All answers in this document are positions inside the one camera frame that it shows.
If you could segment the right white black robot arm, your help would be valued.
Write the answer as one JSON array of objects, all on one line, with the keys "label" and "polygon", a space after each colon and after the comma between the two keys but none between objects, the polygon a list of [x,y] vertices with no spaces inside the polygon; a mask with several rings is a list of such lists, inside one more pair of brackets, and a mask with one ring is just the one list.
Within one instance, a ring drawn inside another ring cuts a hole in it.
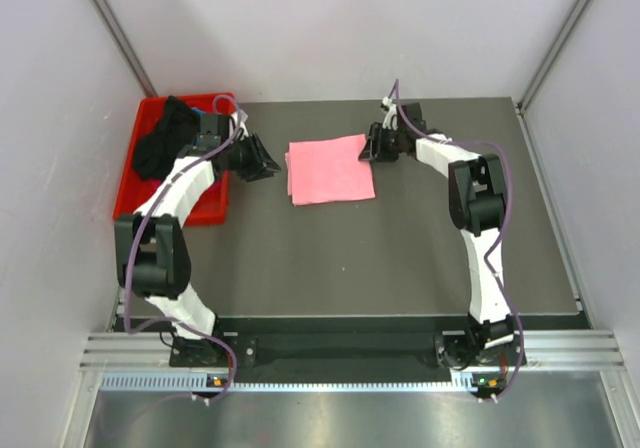
[{"label": "right white black robot arm", "polygon": [[381,101],[384,118],[370,126],[359,159],[390,163],[405,154],[443,175],[448,183],[449,215],[468,257],[471,298],[464,338],[442,342],[444,364],[462,370],[487,364],[515,338],[513,309],[504,293],[502,239],[510,208],[509,183],[494,153],[482,155],[429,130],[418,103]]}]

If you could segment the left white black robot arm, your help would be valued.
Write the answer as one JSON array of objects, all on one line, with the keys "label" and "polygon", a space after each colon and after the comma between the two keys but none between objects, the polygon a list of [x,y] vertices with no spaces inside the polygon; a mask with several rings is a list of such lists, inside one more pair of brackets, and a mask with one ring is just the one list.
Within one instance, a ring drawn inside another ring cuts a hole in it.
[{"label": "left white black robot arm", "polygon": [[246,182],[270,178],[279,165],[246,126],[242,109],[204,113],[209,131],[178,151],[169,174],[133,213],[115,222],[119,285],[157,308],[173,327],[172,350],[184,366],[214,366],[233,360],[220,335],[217,315],[191,284],[192,265],[183,227],[202,195],[234,172]]}]

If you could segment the pink t shirt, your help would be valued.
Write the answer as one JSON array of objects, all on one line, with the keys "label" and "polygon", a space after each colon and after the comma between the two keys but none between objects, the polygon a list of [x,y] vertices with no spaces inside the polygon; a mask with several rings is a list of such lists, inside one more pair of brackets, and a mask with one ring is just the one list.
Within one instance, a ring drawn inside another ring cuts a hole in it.
[{"label": "pink t shirt", "polygon": [[364,134],[291,142],[285,162],[287,193],[293,205],[374,199],[371,166],[359,160],[365,144]]}]

